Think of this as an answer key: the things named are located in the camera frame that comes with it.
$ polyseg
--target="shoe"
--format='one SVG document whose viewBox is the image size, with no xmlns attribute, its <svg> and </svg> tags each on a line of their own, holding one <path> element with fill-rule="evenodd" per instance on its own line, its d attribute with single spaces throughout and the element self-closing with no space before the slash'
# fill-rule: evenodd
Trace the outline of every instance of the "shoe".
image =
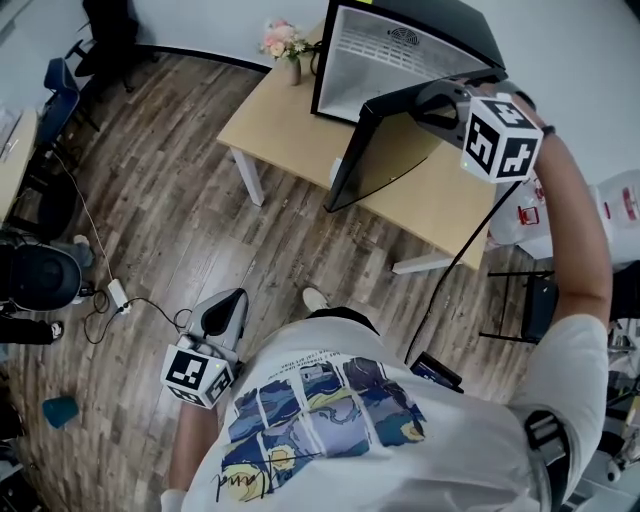
<svg viewBox="0 0 640 512">
<path fill-rule="evenodd" d="M 329 309 L 327 299 L 315 288 L 305 288 L 302 291 L 302 300 L 312 313 L 319 309 Z"/>
<path fill-rule="evenodd" d="M 84 235 L 76 235 L 73 237 L 73 243 L 74 244 L 84 244 L 84 245 L 88 245 L 89 247 L 91 247 L 91 244 L 89 243 L 89 239 L 84 236 Z"/>
<path fill-rule="evenodd" d="M 64 334 L 64 324 L 62 322 L 53 322 L 49 327 L 51 327 L 53 341 L 57 341 L 62 338 L 62 335 Z"/>
</svg>

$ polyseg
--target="electrical cord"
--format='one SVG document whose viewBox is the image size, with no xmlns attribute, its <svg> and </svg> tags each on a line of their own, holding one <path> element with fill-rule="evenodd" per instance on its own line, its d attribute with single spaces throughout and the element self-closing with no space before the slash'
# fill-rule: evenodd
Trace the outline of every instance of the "electrical cord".
<svg viewBox="0 0 640 512">
<path fill-rule="evenodd" d="M 416 344 L 416 341 L 418 341 L 418 336 L 422 332 L 422 329 L 424 328 L 425 324 L 427 323 L 427 320 L 429 319 L 429 316 L 431 315 L 431 309 L 433 308 L 435 298 L 438 295 L 438 291 L 440 291 L 440 287 L 442 286 L 442 283 L 444 283 L 444 280 L 451 273 L 453 268 L 458 264 L 462 256 L 464 256 L 464 253 L 467 252 L 467 249 L 471 246 L 471 244 L 476 239 L 476 237 L 480 234 L 482 229 L 487 225 L 487 223 L 491 220 L 491 218 L 495 215 L 495 213 L 500 209 L 500 207 L 504 204 L 504 202 L 507 199 L 509 199 L 509 196 L 515 192 L 515 190 L 520 186 L 521 183 L 522 183 L 521 181 L 516 181 L 513 185 L 511 185 L 509 190 L 507 190 L 506 194 L 503 195 L 496 202 L 496 204 L 493 205 L 493 208 L 491 208 L 491 211 L 489 211 L 487 216 L 482 220 L 482 222 L 473 232 L 471 237 L 469 237 L 469 240 L 467 240 L 467 242 L 462 246 L 462 249 L 460 249 L 460 252 L 458 252 L 458 254 L 456 254 L 455 257 L 453 258 L 453 260 L 451 260 L 451 263 L 449 264 L 447 269 L 444 271 L 444 274 L 442 274 L 442 276 L 436 283 L 436 287 L 434 288 L 433 293 L 431 294 L 431 300 L 429 301 L 429 307 L 427 308 L 427 312 L 424 314 L 424 317 L 422 317 L 422 320 L 420 321 L 420 325 L 418 325 L 418 328 L 416 329 L 416 332 L 413 335 L 413 338 L 411 339 L 411 343 L 409 344 L 407 355 L 404 358 L 404 364 L 409 364 L 409 357 L 411 356 L 413 347 Z"/>
<path fill-rule="evenodd" d="M 102 297 L 103 298 L 103 302 L 101 304 L 98 304 L 98 297 Z M 95 295 L 93 296 L 93 311 L 91 313 L 89 313 L 87 316 L 84 317 L 84 323 L 83 323 L 83 328 L 84 328 L 84 336 L 85 338 L 87 338 L 87 341 L 89 343 L 91 343 L 92 345 L 99 345 L 100 343 L 102 343 L 102 341 L 104 340 L 105 336 L 107 335 L 107 332 L 109 330 L 109 326 L 111 325 L 111 323 L 113 322 L 113 320 L 116 318 L 116 316 L 118 316 L 118 314 L 122 313 L 127 307 L 129 307 L 129 305 L 133 304 L 134 302 L 141 300 L 143 302 L 146 302 L 147 304 L 150 304 L 151 306 L 153 306 L 154 308 L 156 308 L 158 311 L 160 311 L 160 313 L 162 313 L 162 316 L 167 320 L 167 322 L 169 322 L 171 325 L 173 325 L 176 329 L 176 332 L 180 333 L 180 329 L 184 329 L 187 325 L 180 325 L 178 323 L 178 317 L 180 316 L 180 314 L 184 313 L 185 311 L 188 311 L 189 313 L 192 313 L 192 310 L 189 308 L 182 308 L 181 310 L 177 311 L 175 315 L 173 315 L 173 320 L 171 320 L 167 314 L 164 312 L 164 310 L 158 306 L 155 302 L 146 299 L 144 297 L 135 297 L 131 300 L 128 300 L 127 302 L 125 302 L 122 307 L 119 307 L 115 313 L 113 313 L 113 315 L 111 315 L 111 318 L 109 318 L 109 320 L 107 321 L 107 325 L 104 326 L 104 330 L 102 331 L 102 334 L 100 335 L 100 337 L 94 341 L 91 339 L 91 336 L 89 336 L 89 333 L 87 332 L 87 322 L 89 321 L 89 319 L 94 316 L 94 315 L 104 315 L 106 314 L 107 311 L 109 311 L 109 308 L 111 307 L 111 299 L 109 299 L 109 294 L 107 292 L 105 292 L 104 290 L 96 290 Z"/>
<path fill-rule="evenodd" d="M 82 192 L 80 192 L 80 189 L 78 188 L 78 184 L 76 183 L 75 178 L 67 170 L 67 166 L 64 165 L 64 162 L 62 161 L 62 159 L 58 155 L 56 155 L 55 152 L 53 153 L 53 156 L 55 156 L 58 159 L 58 162 L 60 162 L 60 165 L 62 166 L 62 169 L 64 170 L 64 172 L 66 172 L 69 175 L 69 178 L 71 179 L 71 182 L 73 183 L 73 186 L 76 188 L 76 192 L 78 193 L 78 196 L 80 196 L 80 200 L 82 201 L 82 206 L 84 208 L 84 211 L 87 214 L 87 217 L 89 217 L 89 222 L 91 222 L 91 227 L 93 228 L 93 232 L 96 234 L 96 240 L 98 241 L 98 245 L 100 246 L 100 250 L 102 251 L 102 255 L 104 256 L 104 259 L 105 259 L 105 261 L 107 263 L 107 271 L 109 272 L 109 277 L 113 281 L 113 272 L 111 272 L 111 263 L 109 262 L 109 257 L 107 256 L 107 252 L 104 250 L 104 247 L 102 246 L 102 242 L 100 241 L 100 236 L 98 235 L 98 229 L 96 228 L 96 225 L 93 222 L 93 218 L 91 217 L 91 214 L 89 213 L 89 208 L 87 208 L 87 203 L 84 200 Z"/>
</svg>

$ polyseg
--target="power adapter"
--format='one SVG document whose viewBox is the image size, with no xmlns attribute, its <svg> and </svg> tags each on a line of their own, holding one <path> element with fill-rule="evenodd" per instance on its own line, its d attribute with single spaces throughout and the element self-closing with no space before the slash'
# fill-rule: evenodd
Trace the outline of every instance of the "power adapter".
<svg viewBox="0 0 640 512">
<path fill-rule="evenodd" d="M 121 313 L 123 315 L 128 315 L 131 311 L 131 306 L 127 304 L 129 299 L 127 299 L 127 293 L 124 291 L 124 287 L 120 282 L 120 279 L 114 279 L 108 285 L 109 293 L 113 298 L 113 302 L 115 302 L 118 309 L 121 309 Z"/>
</svg>

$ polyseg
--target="floor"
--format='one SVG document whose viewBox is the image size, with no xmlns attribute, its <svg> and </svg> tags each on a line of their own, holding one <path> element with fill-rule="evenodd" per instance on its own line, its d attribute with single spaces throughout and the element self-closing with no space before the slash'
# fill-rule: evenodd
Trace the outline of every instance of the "floor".
<svg viewBox="0 0 640 512">
<path fill-rule="evenodd" d="M 243 358 L 305 316 L 300 292 L 308 285 L 366 314 L 404 357 L 442 271 L 392 274 L 394 261 L 428 245 L 357 206 L 327 214 L 324 190 L 266 164 L 259 169 L 265 204 L 251 203 L 215 138 L 260 79 L 226 64 L 164 56 L 138 70 L 133 94 L 114 86 L 92 106 L 99 133 L 88 126 L 70 133 L 66 145 L 82 148 L 78 183 L 113 274 L 130 297 L 147 297 L 170 316 L 216 290 L 243 286 L 251 298 Z M 29 201 L 23 198 L 27 209 Z M 74 233 L 86 234 L 98 252 L 79 203 Z M 419 348 L 459 372 L 468 394 L 505 401 L 522 377 L 531 346 L 477 333 L 495 327 L 503 298 L 503 281 L 489 280 L 487 271 L 533 267 L 519 249 L 498 249 L 479 272 L 454 270 L 439 294 Z M 101 288 L 109 282 L 100 254 L 92 278 Z M 517 332 L 522 300 L 522 287 L 513 286 L 505 333 Z M 84 303 L 48 314 L 66 324 L 52 347 L 11 348 L 7 371 L 29 434 L 20 441 L 22 457 L 35 465 L 30 476 L 54 511 L 159 510 L 179 407 L 159 373 L 176 332 L 138 302 L 91 345 L 82 319 L 92 309 Z M 89 321 L 93 339 L 108 316 Z M 44 423 L 41 403 L 66 394 L 81 413 L 56 431 Z"/>
</svg>

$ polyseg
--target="black cable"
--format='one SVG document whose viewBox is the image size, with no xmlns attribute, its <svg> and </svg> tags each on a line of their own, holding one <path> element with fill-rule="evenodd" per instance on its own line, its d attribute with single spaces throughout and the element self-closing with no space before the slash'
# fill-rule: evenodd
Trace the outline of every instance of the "black cable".
<svg viewBox="0 0 640 512">
<path fill-rule="evenodd" d="M 482 220 L 482 222 L 473 232 L 469 240 L 467 240 L 467 242 L 462 246 L 462 249 L 460 249 L 460 252 L 458 252 L 458 254 L 455 255 L 455 257 L 453 258 L 453 260 L 451 261 L 447 269 L 444 271 L 444 274 L 442 274 L 442 276 L 438 280 L 438 283 L 436 284 L 436 287 L 433 290 L 433 293 L 431 294 L 431 300 L 429 301 L 429 307 L 427 308 L 427 312 L 424 314 L 424 317 L 420 321 L 420 325 L 418 325 L 418 328 L 416 329 L 416 333 L 413 335 L 413 338 L 411 339 L 411 343 L 409 344 L 409 349 L 407 350 L 407 355 L 404 358 L 404 364 L 409 364 L 409 356 L 411 356 L 411 351 L 413 350 L 413 346 L 416 344 L 416 341 L 418 340 L 418 336 L 420 335 L 420 332 L 424 328 L 425 324 L 427 323 L 427 320 L 429 319 L 429 316 L 431 315 L 431 308 L 433 307 L 433 303 L 435 301 L 436 296 L 438 295 L 438 291 L 440 290 L 442 283 L 447 278 L 447 276 L 451 273 L 453 268 L 458 264 L 462 256 L 464 256 L 464 253 L 467 251 L 467 249 L 473 243 L 476 237 L 480 234 L 482 229 L 491 220 L 491 217 L 495 215 L 495 213 L 500 209 L 500 207 L 504 204 L 504 202 L 507 199 L 509 199 L 509 196 L 515 192 L 515 190 L 520 186 L 521 183 L 522 183 L 521 181 L 516 181 L 513 185 L 511 185 L 511 188 L 507 190 L 507 193 L 503 195 L 496 202 L 496 204 L 493 205 L 493 208 L 491 208 L 491 211 Z"/>
<path fill-rule="evenodd" d="M 104 302 L 101 305 L 98 305 L 98 301 L 97 301 L 97 297 L 101 296 L 104 298 Z M 93 296 L 93 311 L 91 313 L 89 313 L 87 316 L 84 317 L 84 336 L 85 338 L 87 338 L 87 341 L 89 343 L 91 343 L 92 345 L 99 345 L 100 343 L 102 343 L 102 341 L 104 340 L 104 337 L 107 335 L 107 331 L 109 330 L 109 326 L 111 325 L 111 322 L 113 322 L 113 320 L 115 319 L 116 316 L 118 316 L 118 314 L 122 313 L 127 307 L 129 307 L 129 305 L 133 304 L 135 301 L 137 300 L 141 300 L 143 302 L 146 302 L 147 304 L 150 304 L 151 306 L 153 306 L 154 308 L 156 308 L 158 311 L 160 311 L 160 313 L 162 313 L 162 316 L 167 320 L 167 322 L 169 322 L 171 325 L 173 325 L 176 329 L 176 332 L 180 332 L 180 329 L 184 329 L 187 325 L 180 325 L 178 323 L 178 316 L 180 316 L 181 313 L 184 313 L 185 311 L 188 311 L 189 313 L 192 313 L 192 311 L 189 308 L 182 308 L 181 310 L 179 310 L 175 315 L 173 315 L 173 320 L 171 320 L 167 314 L 164 312 L 164 310 L 158 306 L 155 302 L 150 301 L 149 299 L 145 299 L 144 297 L 135 297 L 131 300 L 128 300 L 127 302 L 125 302 L 122 307 L 119 307 L 115 313 L 113 313 L 113 315 L 111 315 L 111 318 L 109 318 L 109 320 L 107 321 L 107 325 L 104 326 L 104 330 L 102 331 L 102 335 L 98 338 L 97 341 L 93 341 L 91 339 L 91 337 L 89 336 L 89 333 L 87 332 L 87 322 L 89 321 L 89 318 L 91 318 L 93 315 L 104 315 L 107 311 L 109 311 L 109 308 L 111 307 L 111 300 L 109 299 L 109 295 L 104 291 L 104 290 L 96 290 L 95 295 Z"/>
</svg>

